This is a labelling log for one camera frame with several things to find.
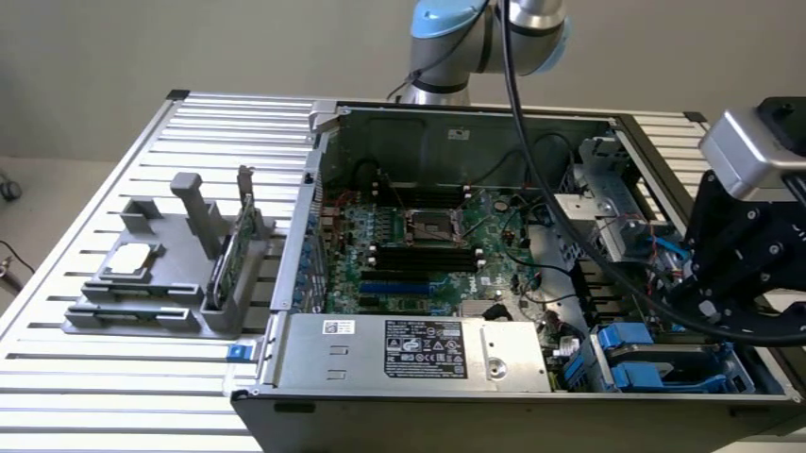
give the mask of green circuit board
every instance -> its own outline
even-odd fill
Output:
[[[466,201],[457,210],[418,210],[423,215],[442,214],[456,220],[458,226],[453,241],[442,237],[430,239],[425,229],[419,230],[419,239],[413,240],[411,228],[407,228],[407,215],[413,210],[379,207],[365,203],[361,196],[345,204],[334,216],[334,229],[327,242],[329,253],[329,291],[326,311],[335,313],[367,313],[374,311],[418,312],[433,315],[450,315],[457,311],[462,300],[490,300],[497,291],[512,295],[513,275],[529,280],[530,270],[516,263],[505,254],[502,233],[505,223],[514,209],[498,211],[494,203],[508,203],[510,196],[482,191]],[[514,215],[506,230],[521,234],[524,220]],[[430,293],[373,294],[379,305],[367,309],[359,305],[362,271],[371,270],[369,264],[370,245],[407,247],[456,247],[481,248],[486,265],[477,273],[430,273]],[[528,248],[518,248],[518,241],[509,247],[510,253],[526,262],[533,262]]]

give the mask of gray 3d printed holder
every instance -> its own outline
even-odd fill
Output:
[[[243,209],[233,222],[223,219],[215,202],[203,199],[198,174],[179,173],[171,181],[189,216],[163,214],[151,198],[130,200],[121,214],[126,231],[82,287],[83,297],[65,313],[65,332],[238,337],[275,227],[251,203],[246,167],[238,181],[249,192],[242,191]],[[233,246],[238,232],[250,234],[242,247]],[[219,291],[214,279],[230,285],[227,291]]]

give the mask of motherboard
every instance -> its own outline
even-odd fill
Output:
[[[343,193],[322,213],[326,311],[453,315],[462,302],[517,297],[534,278],[508,256],[533,263],[526,203],[486,189]]]

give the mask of power supply label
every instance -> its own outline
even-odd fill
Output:
[[[461,322],[389,320],[385,343],[390,378],[468,379]]]

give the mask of slotted aluminum surface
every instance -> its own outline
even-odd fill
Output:
[[[259,451],[223,396],[231,379],[255,372],[225,362],[229,342],[71,336],[59,324],[123,229],[129,197],[185,212],[169,182],[178,170],[197,172],[205,196],[235,214],[246,164],[257,167],[258,206],[279,225],[241,341],[258,337],[311,149],[310,108],[299,99],[209,93],[166,102],[0,320],[0,451]],[[708,168],[704,128],[680,113],[629,113],[694,194]]]

